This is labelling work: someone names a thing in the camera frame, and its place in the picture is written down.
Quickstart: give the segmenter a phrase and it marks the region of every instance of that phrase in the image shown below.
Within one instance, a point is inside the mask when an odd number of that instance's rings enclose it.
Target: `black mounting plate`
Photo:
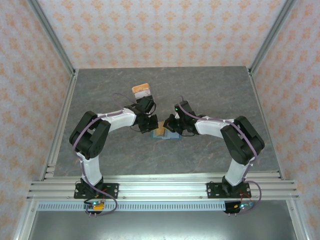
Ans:
[[[92,198],[92,193],[91,192],[79,192],[78,189],[81,189],[82,187],[82,183],[77,183],[75,185],[75,190],[74,190],[74,196],[73,198],[75,199],[90,199]],[[110,194],[111,196],[113,196],[115,199],[118,198],[118,193],[119,193],[119,183],[103,183],[102,184],[102,190],[105,190],[106,189],[106,193],[107,194]],[[110,197],[108,196],[105,196],[103,194],[99,194],[98,197],[95,197],[95,199],[102,199],[102,198],[105,198],[105,199],[110,199]]]
[[[208,182],[206,184],[206,193],[208,199],[240,199],[241,193],[248,194],[251,198],[251,191],[249,183],[241,184],[237,191],[230,193],[229,195],[222,189],[221,182]]]

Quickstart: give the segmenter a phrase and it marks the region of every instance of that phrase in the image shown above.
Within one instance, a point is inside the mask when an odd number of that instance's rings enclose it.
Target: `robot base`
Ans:
[[[206,193],[208,196],[208,199],[239,199],[243,198],[246,199],[248,198],[246,195],[242,195],[241,193],[247,194],[251,198],[251,191],[250,191],[250,186],[249,183],[240,183],[236,190],[231,191],[227,193],[223,189],[223,184],[221,182],[209,182],[206,184]]]
[[[118,198],[119,184],[118,183],[104,183],[103,179],[95,185],[95,187],[111,196],[115,199]],[[99,192],[93,190],[83,179],[81,182],[75,185],[74,196],[75,199],[110,199]]]

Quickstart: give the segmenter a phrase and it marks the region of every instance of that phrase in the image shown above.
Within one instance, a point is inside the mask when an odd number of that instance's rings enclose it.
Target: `wall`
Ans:
[[[40,0],[75,68],[250,67],[285,0]]]
[[[320,236],[319,70],[320,4],[317,0],[298,0],[254,80],[285,176],[297,180],[308,224],[317,236]]]
[[[0,12],[0,238],[11,240],[70,75],[26,0],[2,0]]]

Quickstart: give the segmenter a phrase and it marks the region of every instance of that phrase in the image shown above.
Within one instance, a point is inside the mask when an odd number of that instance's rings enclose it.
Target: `robotic arm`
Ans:
[[[103,177],[99,167],[99,154],[105,145],[108,133],[125,126],[134,125],[139,126],[141,133],[157,129],[157,115],[149,113],[154,105],[152,97],[143,97],[139,99],[138,103],[126,106],[120,111],[106,114],[95,114],[92,111],[87,111],[83,115],[69,138],[72,145],[75,144],[81,132],[90,122],[104,116],[83,134],[75,147],[76,154],[83,160],[84,172],[91,185],[102,191]],[[80,181],[80,188],[84,195],[96,195],[96,191],[89,186],[83,173]]]
[[[254,159],[254,153],[248,143],[242,139],[237,130],[228,122],[234,123],[245,134],[250,144],[258,155],[265,147],[265,143],[256,132],[251,123],[244,117],[239,116],[236,119],[223,120],[208,120],[209,117],[199,115],[196,116],[192,111],[188,101],[182,101],[175,105],[176,114],[171,114],[164,122],[164,127],[171,132],[177,132],[180,135],[184,130],[195,135],[212,135],[224,139],[228,151],[232,157],[230,167],[222,178],[222,183],[215,183],[210,188],[213,193],[208,193],[208,197],[221,198],[235,197],[238,198],[241,191],[247,192],[248,183],[243,182],[243,178],[247,173],[250,161]]]

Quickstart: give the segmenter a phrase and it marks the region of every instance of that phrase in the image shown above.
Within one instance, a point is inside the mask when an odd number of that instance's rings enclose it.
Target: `patterned wallpaper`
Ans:
[[[11,240],[70,75],[26,0],[1,0],[0,12],[0,239]]]
[[[285,0],[40,0],[75,68],[250,67]]]
[[[320,4],[298,0],[255,76],[285,176],[320,236]]]

